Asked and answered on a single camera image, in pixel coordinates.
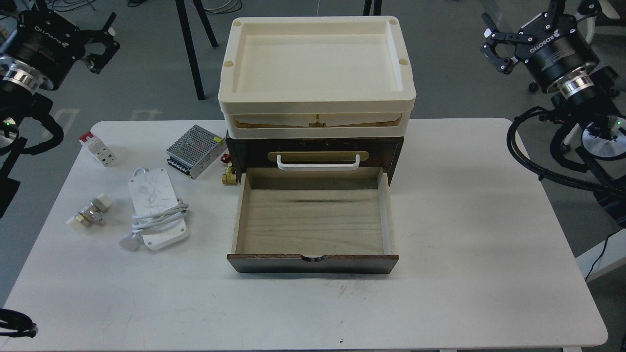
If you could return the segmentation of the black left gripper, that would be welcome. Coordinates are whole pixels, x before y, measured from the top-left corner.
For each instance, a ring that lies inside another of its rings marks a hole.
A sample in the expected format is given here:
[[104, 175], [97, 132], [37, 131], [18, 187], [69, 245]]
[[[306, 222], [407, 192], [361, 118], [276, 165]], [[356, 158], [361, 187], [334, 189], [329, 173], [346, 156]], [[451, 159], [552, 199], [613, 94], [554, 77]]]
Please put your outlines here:
[[[92, 37], [114, 37], [116, 16], [112, 12]], [[85, 54], [88, 47], [103, 47], [104, 51]], [[100, 74], [119, 49], [116, 40], [89, 42], [76, 25], [52, 10], [24, 11], [18, 16], [16, 29], [1, 45], [1, 66], [7, 70], [3, 80], [27, 91], [57, 90], [78, 59], [82, 58], [92, 73]]]

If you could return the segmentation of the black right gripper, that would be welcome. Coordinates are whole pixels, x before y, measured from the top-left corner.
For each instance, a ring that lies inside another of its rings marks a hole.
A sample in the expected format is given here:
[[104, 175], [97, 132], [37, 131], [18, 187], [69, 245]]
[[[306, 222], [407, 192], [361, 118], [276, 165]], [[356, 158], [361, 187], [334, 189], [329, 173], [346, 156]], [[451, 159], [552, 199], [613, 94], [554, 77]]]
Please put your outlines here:
[[503, 33], [489, 14], [483, 13], [481, 17], [487, 25], [485, 37], [488, 40], [497, 43], [520, 43], [509, 44], [514, 47], [512, 57], [500, 57], [496, 53], [496, 43], [483, 44], [481, 53], [488, 62], [503, 74], [510, 74], [518, 62], [524, 62], [543, 93], [557, 91], [557, 80], [566, 74], [582, 67], [591, 71], [599, 63], [598, 56], [578, 32], [576, 18], [569, 14], [561, 14], [548, 30], [545, 28], [549, 24], [548, 18], [544, 14], [538, 14], [521, 27], [523, 34]]

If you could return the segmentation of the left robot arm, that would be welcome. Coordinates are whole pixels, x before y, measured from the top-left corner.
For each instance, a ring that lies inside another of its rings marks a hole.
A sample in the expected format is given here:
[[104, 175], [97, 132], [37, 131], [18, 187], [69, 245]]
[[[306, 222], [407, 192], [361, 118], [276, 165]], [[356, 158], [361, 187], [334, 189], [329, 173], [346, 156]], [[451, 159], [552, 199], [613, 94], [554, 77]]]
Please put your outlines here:
[[[103, 28], [82, 30], [48, 9], [39, 0], [30, 10], [16, 15], [17, 27], [1, 45], [1, 212], [6, 212], [20, 182], [9, 178], [21, 154], [41, 154], [60, 145], [63, 128], [50, 115], [53, 102], [38, 89], [57, 90], [74, 63], [83, 60], [92, 73], [100, 73], [119, 50], [114, 40], [111, 13]], [[27, 147], [19, 127], [25, 118], [33, 118], [51, 134], [51, 138]]]

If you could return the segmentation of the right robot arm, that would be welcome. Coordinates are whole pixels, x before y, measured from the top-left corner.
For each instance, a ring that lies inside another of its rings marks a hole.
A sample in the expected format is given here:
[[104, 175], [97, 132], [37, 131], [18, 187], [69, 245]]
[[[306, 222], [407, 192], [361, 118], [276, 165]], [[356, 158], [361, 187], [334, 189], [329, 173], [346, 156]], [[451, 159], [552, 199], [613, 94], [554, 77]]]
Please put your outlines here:
[[618, 75], [612, 67], [599, 67], [590, 44], [601, 12], [598, 4], [589, 4], [566, 14], [555, 0], [515, 33], [501, 31], [483, 13], [487, 29], [481, 53], [503, 74], [522, 63], [537, 89], [555, 94], [558, 118], [581, 129], [586, 153], [619, 160], [625, 157], [625, 118], [610, 96]]

